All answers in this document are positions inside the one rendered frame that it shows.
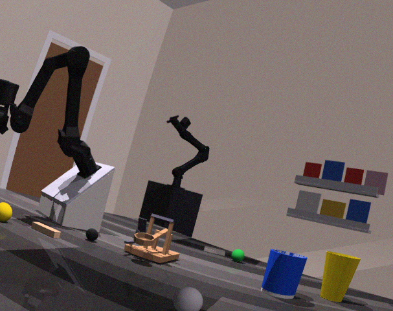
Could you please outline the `tan rectangular block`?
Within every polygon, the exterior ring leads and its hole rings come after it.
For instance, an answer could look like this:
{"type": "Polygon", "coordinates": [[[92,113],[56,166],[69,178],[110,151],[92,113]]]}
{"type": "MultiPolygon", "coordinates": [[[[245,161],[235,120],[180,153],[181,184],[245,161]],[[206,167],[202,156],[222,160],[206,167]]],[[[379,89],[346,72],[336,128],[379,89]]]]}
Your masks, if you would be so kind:
{"type": "Polygon", "coordinates": [[[60,231],[58,231],[57,229],[51,228],[47,225],[44,225],[40,222],[32,222],[31,228],[33,228],[43,234],[49,235],[53,238],[60,238],[60,236],[61,236],[60,231]]]}

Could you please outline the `green ball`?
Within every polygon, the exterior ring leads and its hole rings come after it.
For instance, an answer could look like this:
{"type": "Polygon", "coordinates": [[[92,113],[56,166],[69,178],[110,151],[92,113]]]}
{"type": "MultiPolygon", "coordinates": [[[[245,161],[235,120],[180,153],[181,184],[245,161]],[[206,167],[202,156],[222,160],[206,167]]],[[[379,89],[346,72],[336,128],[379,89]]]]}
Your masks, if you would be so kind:
{"type": "Polygon", "coordinates": [[[240,249],[235,249],[231,256],[232,260],[235,262],[241,262],[245,258],[244,252],[240,249]]]}

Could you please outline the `blue cup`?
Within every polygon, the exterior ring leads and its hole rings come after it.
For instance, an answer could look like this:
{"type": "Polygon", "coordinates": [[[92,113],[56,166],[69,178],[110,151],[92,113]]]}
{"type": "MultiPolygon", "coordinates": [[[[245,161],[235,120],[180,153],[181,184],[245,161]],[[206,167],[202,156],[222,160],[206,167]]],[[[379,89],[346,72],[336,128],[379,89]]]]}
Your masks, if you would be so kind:
{"type": "Polygon", "coordinates": [[[271,249],[261,291],[271,296],[293,299],[307,257],[271,249]]]}

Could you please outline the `olive yellow tapered cup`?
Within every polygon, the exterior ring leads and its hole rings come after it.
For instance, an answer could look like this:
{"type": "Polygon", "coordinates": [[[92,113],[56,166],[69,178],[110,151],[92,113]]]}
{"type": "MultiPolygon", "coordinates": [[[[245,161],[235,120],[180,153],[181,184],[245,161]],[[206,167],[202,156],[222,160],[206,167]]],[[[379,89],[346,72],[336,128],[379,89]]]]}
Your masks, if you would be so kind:
{"type": "Polygon", "coordinates": [[[341,302],[360,260],[357,257],[327,251],[320,297],[341,302]]]}

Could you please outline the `yellow ball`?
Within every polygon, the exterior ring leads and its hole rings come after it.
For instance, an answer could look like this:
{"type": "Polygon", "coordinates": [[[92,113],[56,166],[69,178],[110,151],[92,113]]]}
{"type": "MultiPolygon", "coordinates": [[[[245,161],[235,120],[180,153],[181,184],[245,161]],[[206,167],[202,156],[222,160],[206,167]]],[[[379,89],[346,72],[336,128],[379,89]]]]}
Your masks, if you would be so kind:
{"type": "Polygon", "coordinates": [[[0,221],[6,222],[12,217],[12,208],[7,203],[0,203],[0,221]]]}

